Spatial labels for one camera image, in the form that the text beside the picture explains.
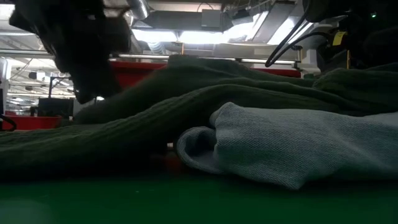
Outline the black equipment frame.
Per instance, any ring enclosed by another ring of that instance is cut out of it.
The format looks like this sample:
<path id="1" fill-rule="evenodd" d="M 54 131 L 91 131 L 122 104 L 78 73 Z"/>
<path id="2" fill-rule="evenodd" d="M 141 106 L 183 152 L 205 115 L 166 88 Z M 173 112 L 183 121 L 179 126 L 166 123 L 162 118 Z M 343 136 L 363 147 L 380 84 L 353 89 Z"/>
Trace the black equipment frame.
<path id="1" fill-rule="evenodd" d="M 47 98 L 39 98 L 37 107 L 37 115 L 42 117 L 56 117 L 69 118 L 73 116 L 74 99 L 72 97 L 56 98 L 52 93 L 64 78 L 50 77 L 49 93 Z"/>

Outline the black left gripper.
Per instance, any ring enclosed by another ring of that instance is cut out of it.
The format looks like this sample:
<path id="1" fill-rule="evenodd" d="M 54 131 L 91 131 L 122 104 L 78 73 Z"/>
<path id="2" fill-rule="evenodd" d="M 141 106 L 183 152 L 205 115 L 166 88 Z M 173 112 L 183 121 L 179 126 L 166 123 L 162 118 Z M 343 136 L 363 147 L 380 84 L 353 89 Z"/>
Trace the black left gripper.
<path id="1" fill-rule="evenodd" d="M 70 75 L 79 103 L 121 91 L 111 67 L 79 65 L 101 65 L 110 54 L 130 49 L 131 31 L 124 18 L 128 6 L 106 6 L 103 0 L 11 2 L 15 8 L 9 24 L 40 38 L 58 69 Z"/>

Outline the ceiling light panel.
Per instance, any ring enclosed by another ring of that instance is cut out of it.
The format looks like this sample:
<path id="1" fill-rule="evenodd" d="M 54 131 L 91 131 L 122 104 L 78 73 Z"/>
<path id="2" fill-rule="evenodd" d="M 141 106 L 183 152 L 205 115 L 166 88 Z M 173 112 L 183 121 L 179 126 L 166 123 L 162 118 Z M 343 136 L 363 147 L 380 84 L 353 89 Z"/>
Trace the ceiling light panel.
<path id="1" fill-rule="evenodd" d="M 139 30 L 133 29 L 135 38 L 148 43 L 156 42 L 182 42 L 184 44 L 223 44 L 229 37 L 221 32 Z"/>

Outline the silver ventilation duct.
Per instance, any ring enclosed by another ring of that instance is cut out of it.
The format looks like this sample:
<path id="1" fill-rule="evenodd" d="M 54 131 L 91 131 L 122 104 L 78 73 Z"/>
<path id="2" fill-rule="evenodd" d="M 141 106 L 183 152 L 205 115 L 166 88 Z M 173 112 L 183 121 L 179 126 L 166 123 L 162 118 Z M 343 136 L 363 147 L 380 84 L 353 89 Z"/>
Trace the silver ventilation duct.
<path id="1" fill-rule="evenodd" d="M 150 14 L 150 6 L 146 0 L 126 0 L 128 3 L 132 17 L 135 20 L 143 20 Z"/>

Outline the light blue garment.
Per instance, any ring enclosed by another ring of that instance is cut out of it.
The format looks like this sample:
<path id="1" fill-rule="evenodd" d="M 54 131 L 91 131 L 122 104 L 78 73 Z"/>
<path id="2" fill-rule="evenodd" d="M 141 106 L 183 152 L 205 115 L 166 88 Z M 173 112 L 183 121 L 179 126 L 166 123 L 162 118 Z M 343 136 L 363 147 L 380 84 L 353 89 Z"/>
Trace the light blue garment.
<path id="1" fill-rule="evenodd" d="M 189 167 L 297 190 L 309 181 L 398 179 L 398 112 L 364 117 L 226 103 L 175 143 Z"/>

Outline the dark green garment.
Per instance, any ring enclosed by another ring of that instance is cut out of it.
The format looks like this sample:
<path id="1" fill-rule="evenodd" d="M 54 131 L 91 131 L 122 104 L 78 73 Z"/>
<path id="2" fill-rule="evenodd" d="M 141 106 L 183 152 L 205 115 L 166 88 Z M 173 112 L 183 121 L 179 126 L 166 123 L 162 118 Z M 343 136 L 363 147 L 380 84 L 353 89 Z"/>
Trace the dark green garment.
<path id="1" fill-rule="evenodd" d="M 398 62 L 336 68 L 315 78 L 261 72 L 229 60 L 171 56 L 123 92 L 55 129 L 0 132 L 0 183 L 120 172 L 232 102 L 351 116 L 398 111 Z"/>

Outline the red bin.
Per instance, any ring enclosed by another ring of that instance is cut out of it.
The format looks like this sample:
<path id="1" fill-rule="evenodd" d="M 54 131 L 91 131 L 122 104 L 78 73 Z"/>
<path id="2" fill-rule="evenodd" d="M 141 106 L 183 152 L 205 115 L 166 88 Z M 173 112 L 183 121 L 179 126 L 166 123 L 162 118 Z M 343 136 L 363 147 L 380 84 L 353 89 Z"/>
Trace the red bin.
<path id="1" fill-rule="evenodd" d="M 7 131 L 30 131 L 35 129 L 53 129 L 62 118 L 45 116 L 3 116 L 0 115 L 0 129 Z"/>

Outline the long ceiling light rail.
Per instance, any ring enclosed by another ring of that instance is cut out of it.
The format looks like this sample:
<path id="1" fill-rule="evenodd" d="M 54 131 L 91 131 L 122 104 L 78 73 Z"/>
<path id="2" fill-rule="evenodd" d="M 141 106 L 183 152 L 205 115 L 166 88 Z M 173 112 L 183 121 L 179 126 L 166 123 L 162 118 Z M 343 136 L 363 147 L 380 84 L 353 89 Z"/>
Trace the long ceiling light rail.
<path id="1" fill-rule="evenodd" d="M 14 50 L 14 49 L 0 49 L 0 56 L 7 57 L 20 57 L 20 58 L 53 58 L 53 55 L 46 51 L 39 50 Z M 169 55 L 146 55 L 146 54 L 111 54 L 110 58 L 134 58 L 134 59 L 156 59 L 156 60 L 168 60 Z M 229 58 L 229 57 L 201 57 L 205 59 L 215 60 L 230 60 L 239 63 L 266 63 L 266 59 L 258 58 Z"/>

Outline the grey rectangular ceiling duct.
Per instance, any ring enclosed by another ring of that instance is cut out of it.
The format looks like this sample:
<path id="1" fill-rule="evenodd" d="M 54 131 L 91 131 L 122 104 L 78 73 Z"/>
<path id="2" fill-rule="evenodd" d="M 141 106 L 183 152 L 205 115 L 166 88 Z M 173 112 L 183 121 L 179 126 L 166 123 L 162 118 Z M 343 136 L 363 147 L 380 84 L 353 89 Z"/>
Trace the grey rectangular ceiling duct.
<path id="1" fill-rule="evenodd" d="M 224 32 L 233 26 L 227 13 L 211 9 L 201 12 L 154 11 L 142 22 L 158 30 Z"/>

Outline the red plastic laundry basket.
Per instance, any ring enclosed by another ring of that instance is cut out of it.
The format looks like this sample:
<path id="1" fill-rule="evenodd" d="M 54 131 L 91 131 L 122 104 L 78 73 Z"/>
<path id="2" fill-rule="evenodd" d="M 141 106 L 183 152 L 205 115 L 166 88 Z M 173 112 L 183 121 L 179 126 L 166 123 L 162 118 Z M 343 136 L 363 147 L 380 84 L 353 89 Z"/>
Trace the red plastic laundry basket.
<path id="1" fill-rule="evenodd" d="M 120 86 L 125 89 L 134 86 L 142 79 L 146 78 L 153 71 L 160 70 L 166 66 L 165 63 L 144 63 L 144 62 L 110 62 L 113 72 Z M 283 77 L 300 78 L 301 73 L 297 70 L 279 68 L 252 68 L 260 72 L 267 72 Z"/>

